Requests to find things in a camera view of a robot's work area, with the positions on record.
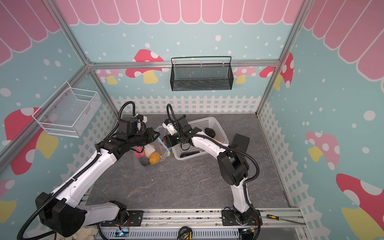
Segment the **black long food stick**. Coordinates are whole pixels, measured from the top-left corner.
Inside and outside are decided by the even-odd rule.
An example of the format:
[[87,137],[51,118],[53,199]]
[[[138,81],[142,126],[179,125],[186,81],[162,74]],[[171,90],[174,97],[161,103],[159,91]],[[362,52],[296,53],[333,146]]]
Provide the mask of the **black long food stick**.
[[196,155],[199,153],[200,153],[200,151],[181,153],[180,158],[186,158],[186,157],[193,156],[193,155]]

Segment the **pink food ball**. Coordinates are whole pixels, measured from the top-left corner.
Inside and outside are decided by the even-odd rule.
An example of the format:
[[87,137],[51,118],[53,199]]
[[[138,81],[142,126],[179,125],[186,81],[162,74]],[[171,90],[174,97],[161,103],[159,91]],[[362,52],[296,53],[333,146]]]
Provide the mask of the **pink food ball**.
[[136,149],[134,149],[134,152],[135,152],[136,158],[138,158],[138,159],[146,156],[143,148],[136,148]]

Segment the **white plastic basket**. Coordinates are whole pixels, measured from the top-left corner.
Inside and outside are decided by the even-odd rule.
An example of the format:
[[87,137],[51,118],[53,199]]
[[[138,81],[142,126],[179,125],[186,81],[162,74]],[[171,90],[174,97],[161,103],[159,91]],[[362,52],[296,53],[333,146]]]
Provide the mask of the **white plastic basket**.
[[[192,141],[195,142],[197,139],[197,146],[194,145],[189,145],[185,143],[180,143],[174,147],[172,147],[173,154],[177,160],[180,161],[185,161],[189,160],[195,157],[201,157],[203,155],[210,155],[214,153],[214,150],[218,150],[219,146],[214,144],[213,141],[218,142],[222,146],[229,146],[229,140],[227,138],[227,135],[225,134],[222,126],[220,125],[219,121],[214,118],[214,117],[206,117],[206,118],[201,118],[198,120],[193,120],[193,121],[188,121],[188,123],[193,127],[193,128],[199,128],[202,131],[199,132],[199,135],[202,135],[202,132],[204,132],[205,128],[211,128],[216,132],[215,138],[212,141],[202,138],[199,136],[198,138],[194,137],[191,138]],[[181,153],[187,153],[187,152],[194,152],[194,151],[200,151],[199,154],[189,156],[186,158],[180,158]]]

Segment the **dark food piece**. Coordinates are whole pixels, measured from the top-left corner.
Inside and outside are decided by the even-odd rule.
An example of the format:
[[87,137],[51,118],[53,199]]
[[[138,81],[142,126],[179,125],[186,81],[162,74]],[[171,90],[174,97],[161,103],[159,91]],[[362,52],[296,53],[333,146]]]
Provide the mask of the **dark food piece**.
[[215,136],[216,136],[216,132],[211,128],[205,128],[204,132],[210,138],[215,138]]
[[147,167],[147,166],[150,166],[151,163],[150,163],[150,160],[147,158],[147,157],[141,157],[139,158],[139,163],[143,166],[143,167]]

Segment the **clear zip top bag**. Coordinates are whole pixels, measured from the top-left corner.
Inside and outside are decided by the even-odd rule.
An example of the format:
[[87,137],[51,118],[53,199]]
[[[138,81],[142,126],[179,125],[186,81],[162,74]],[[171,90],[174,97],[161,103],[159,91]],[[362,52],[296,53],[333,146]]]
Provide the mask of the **clear zip top bag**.
[[168,131],[161,126],[158,126],[155,131],[159,132],[160,136],[154,142],[144,147],[134,148],[135,169],[156,165],[165,161],[166,158],[171,155],[171,150],[162,142],[162,137],[164,137]]

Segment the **yellow food piece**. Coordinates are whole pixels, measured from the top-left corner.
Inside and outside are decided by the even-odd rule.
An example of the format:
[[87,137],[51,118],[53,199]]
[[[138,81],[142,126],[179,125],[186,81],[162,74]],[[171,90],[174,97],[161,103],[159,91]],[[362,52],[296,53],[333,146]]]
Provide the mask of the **yellow food piece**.
[[153,153],[151,153],[151,155],[149,157],[149,162],[151,165],[154,165],[154,164],[158,163],[161,159],[162,159],[162,155],[160,153],[153,152]]

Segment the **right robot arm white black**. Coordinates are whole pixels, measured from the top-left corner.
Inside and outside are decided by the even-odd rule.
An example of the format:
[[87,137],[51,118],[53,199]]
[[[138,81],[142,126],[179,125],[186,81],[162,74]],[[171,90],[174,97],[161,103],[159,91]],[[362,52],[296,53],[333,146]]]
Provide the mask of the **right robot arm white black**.
[[167,148],[189,144],[217,160],[222,178],[231,186],[234,199],[233,217],[240,225],[254,221],[256,226],[261,226],[260,212],[252,205],[247,189],[247,184],[260,174],[258,163],[246,153],[250,139],[237,134],[232,144],[226,145],[214,138],[215,131],[209,128],[193,128],[186,121],[186,116],[177,120],[168,117],[163,127],[169,132],[162,139]]

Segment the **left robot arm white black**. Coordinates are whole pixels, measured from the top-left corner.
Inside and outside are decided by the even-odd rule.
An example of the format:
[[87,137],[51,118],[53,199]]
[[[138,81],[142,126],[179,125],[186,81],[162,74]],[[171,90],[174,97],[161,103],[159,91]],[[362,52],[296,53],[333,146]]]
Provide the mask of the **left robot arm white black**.
[[81,199],[96,180],[125,153],[136,147],[153,143],[160,136],[153,128],[147,128],[145,117],[133,113],[131,117],[123,117],[126,106],[123,104],[118,113],[118,120],[111,132],[99,143],[95,144],[95,153],[66,182],[50,194],[41,193],[36,198],[37,210],[27,219],[18,232],[17,239],[23,240],[24,234],[36,218],[50,231],[38,236],[35,240],[50,235],[70,237],[83,227],[112,222],[118,226],[125,225],[129,220],[127,207],[118,201],[109,201],[101,205],[81,207]]

